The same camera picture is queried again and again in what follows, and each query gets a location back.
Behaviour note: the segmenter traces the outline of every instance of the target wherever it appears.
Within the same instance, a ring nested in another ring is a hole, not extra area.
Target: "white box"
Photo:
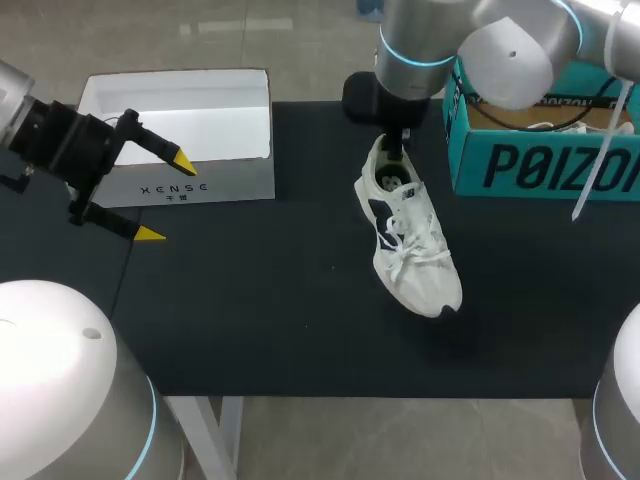
[[[78,112],[115,125],[127,108],[145,128],[179,145],[198,175],[181,174],[127,142],[94,202],[111,208],[274,198],[266,71],[96,75]]]

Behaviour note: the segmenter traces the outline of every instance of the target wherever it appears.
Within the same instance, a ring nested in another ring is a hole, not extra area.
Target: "cardboard box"
[[[127,108],[145,128],[178,144],[188,177],[127,142],[93,201],[103,207],[275,197],[267,72],[255,69],[143,72],[90,77],[78,111],[115,125]]]
[[[466,92],[473,92],[463,78]],[[593,95],[609,78],[606,72],[573,65],[554,90],[537,106],[525,111],[505,111],[483,104],[481,108],[510,124],[528,127],[540,122],[568,121],[586,106],[597,105],[582,121],[606,128],[620,92],[616,82],[603,98]],[[481,101],[473,94],[473,101]],[[460,95],[450,79],[444,100],[444,122],[449,166],[454,190],[460,195],[577,198],[600,150],[604,134],[519,132],[500,127],[480,115]],[[637,92],[623,111],[621,123],[631,121],[640,133]],[[590,195],[592,200],[640,200],[640,135],[616,135]]]

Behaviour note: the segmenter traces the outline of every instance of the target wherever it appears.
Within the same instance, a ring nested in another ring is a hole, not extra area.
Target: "teal shoe box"
[[[462,96],[457,82],[450,78],[443,114],[455,192],[470,196],[578,198],[598,155],[604,133],[519,132],[500,129],[501,127],[479,116],[467,103],[482,100],[473,92],[460,63],[456,65],[454,74],[461,78],[468,94],[468,99]],[[555,118],[563,112],[566,120],[592,105],[596,107],[592,111],[593,116],[586,117],[583,121],[606,128],[621,89],[620,82],[616,81],[601,98],[594,98],[608,78],[610,75],[602,69],[573,63],[537,106],[513,115],[529,120],[535,117],[542,121],[545,116]],[[640,133],[638,95],[639,92],[634,89],[623,111],[623,118],[631,121],[636,132]],[[492,108],[487,104],[482,107],[487,110]],[[571,115],[566,117],[565,110],[571,110]],[[518,122],[511,116],[495,116],[522,127],[533,123]],[[477,118],[483,119],[486,124],[477,128]],[[602,125],[591,123],[590,118],[599,118]],[[616,135],[589,199],[640,201],[638,177],[640,135]]]

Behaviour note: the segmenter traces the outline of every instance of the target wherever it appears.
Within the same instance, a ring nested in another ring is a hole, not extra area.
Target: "shoe sole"
[[[367,220],[369,220],[369,223],[371,223],[373,229],[376,231],[376,251],[373,254],[373,269],[376,271],[376,274],[378,275],[378,278],[380,278],[380,281],[382,282],[384,287],[389,291],[391,295],[393,295],[393,297],[398,302],[402,304],[403,307],[405,307],[407,310],[412,311],[416,315],[424,316],[424,314],[418,312],[407,299],[397,294],[395,287],[393,286],[391,281],[387,279],[385,268],[382,265],[382,260],[380,259],[380,239],[378,238],[378,229],[376,228],[376,217],[373,214],[373,210],[371,210],[371,207],[369,206],[369,199],[367,198],[367,194],[364,189],[364,180],[362,180],[362,177],[356,180],[356,183],[353,184],[353,188],[356,191],[356,196],[358,197],[358,201],[360,202],[362,211],[367,217]]]

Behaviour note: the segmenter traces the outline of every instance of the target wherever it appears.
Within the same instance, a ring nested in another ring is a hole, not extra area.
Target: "blue light ring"
[[[400,53],[396,52],[393,48],[391,48],[391,46],[385,40],[384,35],[382,34],[382,26],[380,27],[380,40],[382,40],[382,44],[384,45],[384,48],[386,48],[391,55],[396,57],[401,62],[406,63],[407,65],[411,65],[412,67],[419,67],[419,68],[441,67],[442,65],[445,65],[449,63],[451,60],[453,60],[454,58],[456,58],[455,55],[452,55],[449,58],[445,58],[444,60],[440,60],[437,62],[417,62],[415,60],[411,60],[405,57],[404,55],[401,55]]]
[[[613,459],[611,458],[611,456],[609,455],[609,452],[607,452],[607,449],[604,446],[604,442],[600,438],[600,431],[598,430],[598,422],[596,421],[596,398],[598,397],[599,388],[600,388],[600,382],[598,382],[598,386],[596,387],[596,392],[593,394],[593,407],[591,409],[591,414],[593,416],[593,430],[596,433],[596,440],[598,440],[598,444],[600,445],[600,450],[602,450],[602,454],[604,455],[604,458],[607,459],[607,462],[609,463],[609,466],[611,467],[611,469],[616,473],[616,475],[618,475],[618,478],[620,480],[627,480],[627,477],[625,477],[622,474],[620,469],[613,462]]]
[[[156,392],[153,390],[153,384],[151,383],[151,380],[149,380],[149,377],[147,377],[147,382],[149,382],[149,388],[151,389],[151,400],[153,401],[153,417],[151,419],[151,427],[149,428],[149,435],[147,436],[147,441],[144,444],[142,452],[140,452],[140,456],[138,457],[138,460],[136,461],[135,465],[129,472],[129,475],[127,475],[124,480],[132,480],[133,477],[135,477],[136,474],[138,473],[138,470],[140,470],[140,467],[142,466],[142,462],[144,462],[144,459],[147,456],[147,453],[149,453],[149,448],[151,447],[151,441],[153,440],[153,435],[156,431],[156,418],[158,414],[158,408],[156,405]]]
[[[569,16],[573,18],[573,21],[576,23],[576,27],[578,27],[578,34],[580,35],[580,44],[578,45],[578,51],[576,53],[580,52],[580,50],[582,49],[582,42],[584,40],[584,33],[582,31],[582,24],[580,23],[580,20],[578,19],[576,12],[574,12],[573,9],[564,2],[564,0],[551,0],[551,1],[556,5],[559,5],[562,8],[564,8],[569,14]]]

